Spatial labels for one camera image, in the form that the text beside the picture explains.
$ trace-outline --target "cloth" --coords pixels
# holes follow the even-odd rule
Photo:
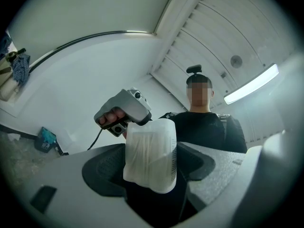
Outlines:
[[[160,118],[167,118],[166,113]],[[232,116],[227,119],[227,132],[215,113],[183,112],[169,117],[174,121],[178,142],[192,143],[212,149],[246,153],[242,127]]]
[[[9,46],[11,44],[11,38],[6,32],[0,41],[0,60],[9,52]]]
[[[42,128],[42,137],[44,138],[44,142],[49,144],[54,143],[56,141],[56,136],[45,128]]]
[[[19,83],[19,86],[24,85],[28,80],[29,59],[29,55],[22,53],[11,64],[13,69],[13,78]]]

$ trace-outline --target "hand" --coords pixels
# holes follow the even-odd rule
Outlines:
[[[119,108],[113,108],[110,112],[105,113],[101,118],[99,118],[100,125],[107,125],[117,121],[117,119],[123,118],[125,112]],[[127,139],[127,131],[123,132],[123,136]]]

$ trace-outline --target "round ceiling fixture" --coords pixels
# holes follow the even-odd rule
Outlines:
[[[240,68],[243,64],[243,60],[240,56],[238,55],[234,55],[231,59],[230,59],[230,63],[231,66],[233,66],[234,68]]]

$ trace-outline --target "black cable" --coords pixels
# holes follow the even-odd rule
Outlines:
[[[103,129],[101,128],[100,131],[99,131],[99,133],[98,133],[98,135],[97,135],[97,137],[95,138],[94,142],[91,144],[90,148],[88,148],[87,150],[90,150],[90,149],[94,146],[94,144],[95,144],[96,141],[98,140],[99,135],[101,134],[101,131],[102,131],[102,130],[103,130]]]

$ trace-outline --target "fluorescent light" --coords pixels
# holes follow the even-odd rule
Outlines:
[[[251,80],[249,83],[239,88],[235,92],[230,93],[229,95],[224,97],[226,104],[231,104],[246,95],[256,91],[263,85],[267,84],[270,80],[272,80],[275,76],[279,74],[279,70],[276,64],[273,64],[269,69],[263,72],[261,75]]]

